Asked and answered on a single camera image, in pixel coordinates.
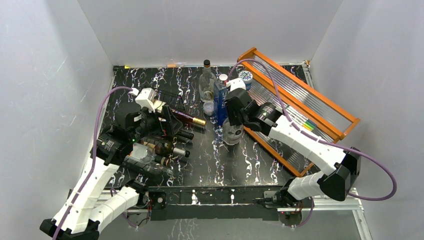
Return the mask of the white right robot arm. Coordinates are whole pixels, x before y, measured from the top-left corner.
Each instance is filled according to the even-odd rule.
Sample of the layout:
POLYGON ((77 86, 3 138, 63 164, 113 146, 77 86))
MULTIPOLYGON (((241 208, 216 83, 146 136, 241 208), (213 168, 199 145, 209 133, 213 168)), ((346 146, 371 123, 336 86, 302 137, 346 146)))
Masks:
POLYGON ((346 199, 360 169, 358 154, 322 144, 318 136, 307 137, 287 119, 283 108, 271 102, 258 105, 243 88, 229 92, 224 103, 232 126, 243 125, 277 140, 319 168, 317 173, 295 177, 285 184, 281 199, 286 206, 295 207, 301 200, 318 195, 339 202, 346 199))

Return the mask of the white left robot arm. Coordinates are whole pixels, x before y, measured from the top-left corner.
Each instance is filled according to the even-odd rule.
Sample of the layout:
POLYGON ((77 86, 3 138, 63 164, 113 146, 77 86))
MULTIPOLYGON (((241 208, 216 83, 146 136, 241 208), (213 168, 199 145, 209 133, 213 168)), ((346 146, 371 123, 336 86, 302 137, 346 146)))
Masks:
POLYGON ((136 102, 122 105, 115 120, 94 135, 95 143, 76 186, 59 212, 45 219, 40 230, 54 240, 96 240, 101 231, 131 207, 144 208, 151 198, 147 188, 131 180, 105 203, 97 204, 105 186, 124 166, 147 175, 167 170, 167 155, 173 147, 160 144, 157 153, 146 141, 154 137, 175 136, 182 122, 168 104, 152 108, 136 102))

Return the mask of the blue square glass bottle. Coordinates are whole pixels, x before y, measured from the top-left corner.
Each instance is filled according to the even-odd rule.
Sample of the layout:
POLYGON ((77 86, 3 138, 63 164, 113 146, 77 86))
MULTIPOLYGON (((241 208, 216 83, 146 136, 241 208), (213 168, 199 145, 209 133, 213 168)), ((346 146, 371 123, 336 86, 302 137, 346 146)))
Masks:
POLYGON ((228 88, 226 86, 227 80, 228 76, 226 74, 220 74, 213 85, 214 115, 219 126, 223 125, 228 116, 225 104, 226 95, 228 93, 228 88))

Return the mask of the clear round glass bottle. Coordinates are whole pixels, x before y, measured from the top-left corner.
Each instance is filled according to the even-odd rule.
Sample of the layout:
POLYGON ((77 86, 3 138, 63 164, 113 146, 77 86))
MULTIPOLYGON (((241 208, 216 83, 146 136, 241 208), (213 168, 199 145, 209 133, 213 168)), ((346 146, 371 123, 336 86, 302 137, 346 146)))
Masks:
POLYGON ((244 126, 231 125, 227 117, 222 124, 222 138, 223 142, 228 146, 234 146, 240 143, 244 132, 244 126))

